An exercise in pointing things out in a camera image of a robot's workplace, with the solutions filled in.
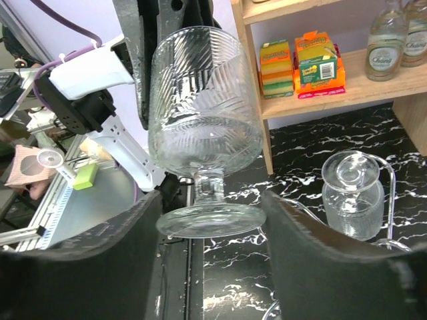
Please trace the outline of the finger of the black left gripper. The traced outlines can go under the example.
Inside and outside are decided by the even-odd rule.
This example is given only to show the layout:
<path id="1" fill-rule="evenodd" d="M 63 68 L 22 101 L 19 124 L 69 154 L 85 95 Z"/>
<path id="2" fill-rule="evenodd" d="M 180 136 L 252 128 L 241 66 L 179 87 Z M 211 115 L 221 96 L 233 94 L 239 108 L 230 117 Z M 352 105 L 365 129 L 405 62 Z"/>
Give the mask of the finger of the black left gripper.
<path id="1" fill-rule="evenodd" d="M 171 0 L 166 1 L 172 12 L 172 31 L 186 27 L 208 26 L 221 29 L 213 13 L 213 1 L 208 0 Z"/>
<path id="2" fill-rule="evenodd" d="M 131 61 L 137 112 L 145 130 L 149 127 L 151 60 L 164 26 L 163 4 L 163 1 L 113 2 Z"/>

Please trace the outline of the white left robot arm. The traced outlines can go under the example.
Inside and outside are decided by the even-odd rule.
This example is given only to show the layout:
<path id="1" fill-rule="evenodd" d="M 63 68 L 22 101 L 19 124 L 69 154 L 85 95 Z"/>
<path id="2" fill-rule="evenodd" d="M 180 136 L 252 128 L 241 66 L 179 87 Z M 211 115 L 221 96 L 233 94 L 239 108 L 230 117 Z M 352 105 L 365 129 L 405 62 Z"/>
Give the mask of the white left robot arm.
<path id="1" fill-rule="evenodd" d="M 118 38 L 103 42 L 42 1 L 35 5 L 92 43 L 52 61 L 35 76 L 36 97 L 66 126 L 100 144 L 133 178 L 138 189 L 174 195 L 179 179 L 160 169 L 129 134 L 113 104 L 109 88 L 135 87 L 136 109 L 143 127 L 149 120 L 151 60 L 159 42 L 184 27 L 216 26 L 211 1 L 115 1 L 121 27 Z"/>

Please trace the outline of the ribbed glass goblet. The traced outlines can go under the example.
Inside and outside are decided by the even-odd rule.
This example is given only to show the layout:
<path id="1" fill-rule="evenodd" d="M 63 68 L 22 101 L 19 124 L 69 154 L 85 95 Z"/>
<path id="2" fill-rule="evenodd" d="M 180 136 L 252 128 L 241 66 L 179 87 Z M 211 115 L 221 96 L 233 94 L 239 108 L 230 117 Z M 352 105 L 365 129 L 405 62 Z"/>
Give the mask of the ribbed glass goblet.
<path id="1" fill-rule="evenodd" d="M 380 166 L 360 151 L 342 151 L 322 166 L 322 201 L 328 225 L 359 241 L 379 233 L 384 215 Z"/>

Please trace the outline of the clear patterned short goblet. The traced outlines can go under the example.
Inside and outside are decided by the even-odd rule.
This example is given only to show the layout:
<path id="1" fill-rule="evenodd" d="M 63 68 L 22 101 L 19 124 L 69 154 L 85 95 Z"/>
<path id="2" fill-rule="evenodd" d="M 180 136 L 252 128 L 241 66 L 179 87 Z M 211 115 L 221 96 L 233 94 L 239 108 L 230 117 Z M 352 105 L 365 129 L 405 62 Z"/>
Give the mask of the clear patterned short goblet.
<path id="1" fill-rule="evenodd" d="M 224 197 L 224 178 L 253 163 L 264 141 L 246 53 L 235 37 L 215 27 L 186 27 L 157 46 L 148 139 L 155 164 L 195 186 L 192 206 L 159 218 L 160 233 L 227 237 L 265 222 L 261 209 Z"/>

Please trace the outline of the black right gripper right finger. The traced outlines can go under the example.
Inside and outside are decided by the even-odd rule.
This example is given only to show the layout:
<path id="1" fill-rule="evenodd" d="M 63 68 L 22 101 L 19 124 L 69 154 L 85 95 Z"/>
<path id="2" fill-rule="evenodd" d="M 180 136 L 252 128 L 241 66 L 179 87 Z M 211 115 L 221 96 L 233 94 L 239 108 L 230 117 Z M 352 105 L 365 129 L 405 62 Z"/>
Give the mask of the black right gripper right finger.
<path id="1" fill-rule="evenodd" d="M 264 230 L 282 319 L 425 319 L 426 244 L 357 241 L 267 191 Z"/>

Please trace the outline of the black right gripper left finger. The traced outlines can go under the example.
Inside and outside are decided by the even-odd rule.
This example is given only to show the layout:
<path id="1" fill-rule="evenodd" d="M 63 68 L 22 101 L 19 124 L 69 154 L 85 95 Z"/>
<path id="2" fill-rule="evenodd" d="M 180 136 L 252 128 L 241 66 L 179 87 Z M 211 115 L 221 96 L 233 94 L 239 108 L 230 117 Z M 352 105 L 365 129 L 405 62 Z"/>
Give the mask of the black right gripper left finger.
<path id="1" fill-rule="evenodd" d="M 143 319 L 161 194 L 46 250 L 1 252 L 2 319 Z"/>

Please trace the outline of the chrome wine glass rack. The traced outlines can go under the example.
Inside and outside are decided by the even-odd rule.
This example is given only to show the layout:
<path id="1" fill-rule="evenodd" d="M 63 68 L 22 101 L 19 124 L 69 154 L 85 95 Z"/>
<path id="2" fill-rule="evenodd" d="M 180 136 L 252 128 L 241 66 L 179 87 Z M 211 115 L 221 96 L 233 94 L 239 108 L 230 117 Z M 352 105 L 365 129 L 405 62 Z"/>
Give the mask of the chrome wine glass rack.
<path id="1" fill-rule="evenodd" d="M 371 156 L 371 158 L 375 159 L 380 166 L 379 181 L 381 182 L 381 184 L 383 185 L 383 188 L 384 188 L 384 215 L 383 215 L 382 225 L 391 226 L 393 223 L 393 218 L 394 218 L 394 195 L 395 195 L 395 189 L 396 189 L 395 173 L 394 173 L 394 170 L 391 168 L 390 164 L 388 164 L 388 162 L 385 161 L 384 159 L 382 159 L 378 156 L 375 156 L 375 155 L 369 155 L 369 156 Z M 306 215 L 315 219 L 317 222 L 330 227 L 328 225 L 327 219 L 321 220 L 321 219 L 317 218 L 302 203 L 295 201 L 295 200 L 291 200 L 291 199 L 283 199 L 283 200 L 286 203 L 290 204 L 292 207 L 295 207 L 296 209 L 301 211 L 302 213 L 305 213 Z M 409 249 L 407 248 L 407 246 L 400 244 L 399 242 L 394 240 L 392 230 L 387 230 L 386 237 L 383 239 L 379 239 L 378 235 L 377 235 L 370 240 L 361 241 L 361 242 L 370 243 L 370 244 L 373 244 L 377 247 L 383 247 L 389 251 L 409 252 Z M 279 301 L 277 298 L 276 298 L 275 308 L 279 309 L 279 311 L 280 311 L 280 305 L 279 305 Z"/>

